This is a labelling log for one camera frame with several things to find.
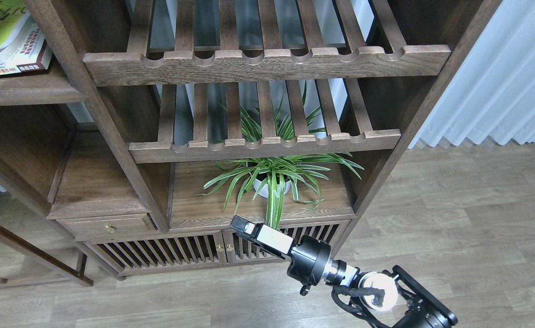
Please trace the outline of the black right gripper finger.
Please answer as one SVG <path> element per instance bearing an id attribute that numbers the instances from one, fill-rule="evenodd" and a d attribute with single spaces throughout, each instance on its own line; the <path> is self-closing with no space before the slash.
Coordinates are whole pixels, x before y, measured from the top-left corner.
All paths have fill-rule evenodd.
<path id="1" fill-rule="evenodd" d="M 235 215 L 230 223 L 237 236 L 257 245 L 263 251 L 283 260 L 292 261 L 291 250 L 295 240 L 263 223 L 253 223 Z"/>

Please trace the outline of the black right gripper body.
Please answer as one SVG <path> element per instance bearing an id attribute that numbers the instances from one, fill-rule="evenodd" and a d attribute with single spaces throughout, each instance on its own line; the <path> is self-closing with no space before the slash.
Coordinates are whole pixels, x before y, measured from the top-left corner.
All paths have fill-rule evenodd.
<path id="1" fill-rule="evenodd" d="M 331 247 L 323 240 L 303 235 L 299 244 L 290 251 L 288 276 L 298 280 L 303 287 L 300 295 L 306 296 L 313 285 L 324 280 L 327 285 L 351 286 L 357 280 L 360 269 L 342 260 L 330 257 Z"/>

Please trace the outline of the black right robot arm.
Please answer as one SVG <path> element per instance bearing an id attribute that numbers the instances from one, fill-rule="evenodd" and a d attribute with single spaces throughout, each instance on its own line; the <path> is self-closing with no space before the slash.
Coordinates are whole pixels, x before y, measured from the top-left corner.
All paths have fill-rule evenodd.
<path id="1" fill-rule="evenodd" d="M 330 245 L 309 235 L 295 243 L 276 229 L 240 216 L 234 216 L 230 227 L 263 251 L 289 260 L 287 274 L 303 285 L 301 295 L 324 281 L 332 287 L 331 297 L 338 307 L 372 328 L 385 326 L 373 312 L 390 311 L 399 297 L 405 299 L 408 309 L 396 322 L 397 328 L 450 328 L 458 324 L 455 314 L 400 266 L 394 266 L 392 272 L 366 272 L 333 259 Z"/>

